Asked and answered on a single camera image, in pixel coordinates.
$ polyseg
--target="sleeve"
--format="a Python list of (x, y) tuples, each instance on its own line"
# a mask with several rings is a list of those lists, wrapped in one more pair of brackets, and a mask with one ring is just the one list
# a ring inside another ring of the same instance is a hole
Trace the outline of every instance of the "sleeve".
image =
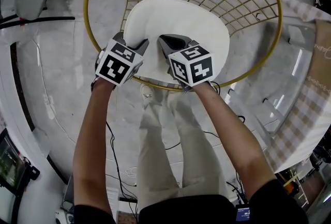
[(249, 201), (251, 223), (307, 223), (304, 210), (278, 180), (262, 186)]
[(74, 206), (73, 219), (75, 224), (115, 224), (109, 213), (88, 205)]

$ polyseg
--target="leg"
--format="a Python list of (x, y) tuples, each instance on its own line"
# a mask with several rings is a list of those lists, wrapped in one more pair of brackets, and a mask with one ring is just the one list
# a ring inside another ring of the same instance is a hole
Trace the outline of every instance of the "leg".
[(228, 196), (225, 180), (213, 147), (182, 93), (169, 93), (184, 156), (183, 196)]
[(148, 86), (142, 86), (142, 93), (151, 93), (152, 96), (145, 99), (145, 112), (140, 124), (141, 149), (137, 171), (139, 209), (174, 198), (179, 191), (162, 142), (158, 116), (161, 104), (155, 100), (153, 90)]

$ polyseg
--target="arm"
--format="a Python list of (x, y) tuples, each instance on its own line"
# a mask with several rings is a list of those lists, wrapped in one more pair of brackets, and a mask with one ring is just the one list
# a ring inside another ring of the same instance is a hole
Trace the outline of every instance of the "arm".
[(73, 157), (74, 204), (111, 213), (106, 193), (106, 117), (114, 85), (98, 80), (89, 100)]
[(258, 141), (210, 85), (201, 83), (193, 89), (210, 116), (250, 200), (263, 185), (276, 179)]

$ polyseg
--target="floor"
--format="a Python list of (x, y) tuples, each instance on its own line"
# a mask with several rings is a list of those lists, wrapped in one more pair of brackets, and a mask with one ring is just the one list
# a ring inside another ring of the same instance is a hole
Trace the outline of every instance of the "floor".
[(325, 186), (325, 182), (321, 174), (317, 171), (314, 171), (310, 176), (305, 178), (305, 181), (301, 183), (301, 186), (305, 192), (305, 195), (308, 200), (308, 205), (305, 210), (308, 210), (312, 206), (313, 202), (319, 196), (321, 191)]
[[(118, 32), (125, 10), (126, 0), (90, 0), (89, 17), (92, 30), (100, 46), (106, 46), (109, 38)], [(299, 0), (311, 3), (312, 0)], [(45, 153), (49, 151), (60, 170), (70, 176), (72, 158), (82, 119), (91, 94), (89, 85), (94, 78), (96, 51), (93, 48), (83, 23), (83, 0), (47, 0), (48, 10), (43, 16), (72, 15), (75, 21), (45, 22), (16, 29), (21, 43), (18, 47), (18, 64), (24, 96), (37, 127), (36, 133), (43, 141)], [(272, 22), (256, 25), (235, 34), (230, 42), (230, 54), (218, 81), (237, 77), (250, 68), (263, 54), (264, 46), (270, 39), (275, 24)], [(276, 129), (278, 121), (261, 104), (268, 97), (286, 113), (300, 87), (302, 77), (292, 74), (295, 67), (308, 67), (311, 53), (303, 51), (300, 64), (296, 66), (299, 47), (288, 44), (286, 26), (280, 44), (267, 63), (249, 78), (237, 83), (236, 92), (250, 105), (251, 110), (270, 131)], [(236, 105), (227, 97), (227, 88), (221, 89), (222, 97), (235, 113), (240, 114)], [(193, 112), (205, 131), (215, 132), (212, 123), (195, 94), (186, 95)], [(136, 182), (138, 159), (138, 127), (142, 115), (140, 84), (133, 80), (117, 88), (111, 96), (108, 108), (108, 122), (115, 134), (116, 155), (122, 180), (128, 184)], [(163, 141), (166, 147), (179, 142), (173, 124), (165, 118)], [(246, 117), (245, 124), (258, 137)], [(219, 157), (225, 178), (233, 181), (235, 171), (219, 140), (206, 135)], [(177, 181), (182, 178), (183, 155), (180, 146), (168, 152), (169, 162)], [(107, 133), (106, 174), (116, 176), (116, 166)], [(107, 176), (107, 185), (119, 187), (117, 180)]]

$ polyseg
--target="black shirt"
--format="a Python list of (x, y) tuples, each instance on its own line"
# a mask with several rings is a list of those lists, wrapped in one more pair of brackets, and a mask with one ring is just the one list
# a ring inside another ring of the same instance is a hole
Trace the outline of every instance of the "black shirt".
[[(261, 187), (249, 201), (249, 223), (308, 223), (307, 216), (278, 180)], [(140, 211), (139, 224), (236, 223), (237, 210), (224, 196), (174, 198)], [(112, 216), (94, 207), (74, 207), (75, 224), (115, 224)]]

